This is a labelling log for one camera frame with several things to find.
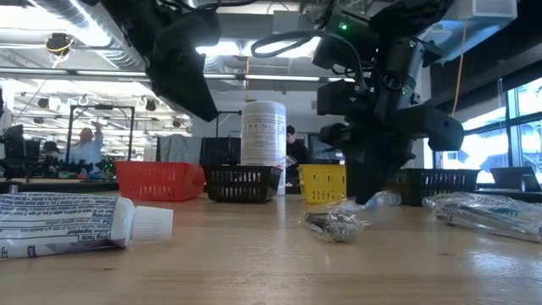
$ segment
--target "laptop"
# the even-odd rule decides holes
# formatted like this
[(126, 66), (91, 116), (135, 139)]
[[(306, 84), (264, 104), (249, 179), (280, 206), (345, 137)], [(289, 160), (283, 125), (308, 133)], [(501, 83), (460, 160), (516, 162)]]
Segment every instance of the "laptop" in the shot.
[(511, 167), (489, 169), (495, 180), (495, 186), (499, 189), (519, 191), (542, 191), (540, 183), (536, 179), (533, 168)]

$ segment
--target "plastic basket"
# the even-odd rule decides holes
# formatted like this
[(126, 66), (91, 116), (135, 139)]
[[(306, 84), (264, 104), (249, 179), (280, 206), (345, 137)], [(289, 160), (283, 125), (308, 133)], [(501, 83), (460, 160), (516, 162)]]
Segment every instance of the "plastic basket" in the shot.
[(346, 197), (345, 165), (299, 166), (301, 194), (309, 204), (330, 203)]
[(199, 165), (161, 162), (115, 162), (120, 195), (135, 200), (180, 202), (203, 192)]
[(207, 194), (215, 202), (266, 202), (277, 194), (281, 175), (273, 166), (205, 167)]
[(402, 169), (392, 189), (401, 192), (401, 204), (422, 206), (424, 197), (455, 191), (472, 192), (478, 169)]

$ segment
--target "table surface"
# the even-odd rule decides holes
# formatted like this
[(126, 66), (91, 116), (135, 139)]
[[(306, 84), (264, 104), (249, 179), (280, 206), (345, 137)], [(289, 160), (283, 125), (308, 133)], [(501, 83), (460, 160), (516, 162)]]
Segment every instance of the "table surface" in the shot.
[(0, 303), (542, 303), (542, 245), (444, 225), (423, 208), (383, 208), (355, 244), (334, 244), (300, 229), (315, 209), (300, 196), (137, 204), (175, 210), (171, 241), (2, 261)]

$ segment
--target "white cylindrical container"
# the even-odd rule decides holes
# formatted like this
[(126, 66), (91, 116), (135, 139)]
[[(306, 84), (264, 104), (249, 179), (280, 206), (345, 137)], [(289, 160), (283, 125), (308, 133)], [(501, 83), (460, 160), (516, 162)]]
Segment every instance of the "white cylindrical container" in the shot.
[[(241, 121), (241, 164), (281, 165), (286, 156), (286, 107), (277, 102), (250, 102)], [(277, 195), (285, 194), (285, 171)]]
[(173, 210), (123, 197), (47, 192), (0, 195), (0, 259), (33, 258), (130, 241), (169, 239)]

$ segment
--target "ductwork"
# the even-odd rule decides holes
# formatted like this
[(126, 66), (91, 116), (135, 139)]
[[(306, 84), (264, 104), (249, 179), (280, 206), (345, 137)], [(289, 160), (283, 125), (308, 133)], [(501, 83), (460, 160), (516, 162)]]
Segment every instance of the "ductwork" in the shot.
[(89, 43), (89, 33), (93, 31), (100, 34), (100, 37), (98, 37), (100, 42), (108, 39), (109, 44), (107, 47), (121, 49), (121, 51), (103, 51), (98, 54), (119, 69), (130, 71), (143, 71), (145, 69), (146, 65), (143, 59), (135, 50), (128, 47), (119, 28), (101, 4), (91, 8), (78, 3), (77, 0), (29, 1), (36, 7), (43, 8), (48, 13), (73, 24), (80, 31), (80, 33), (75, 33), (75, 36), (89, 46), (104, 47), (103, 45)]

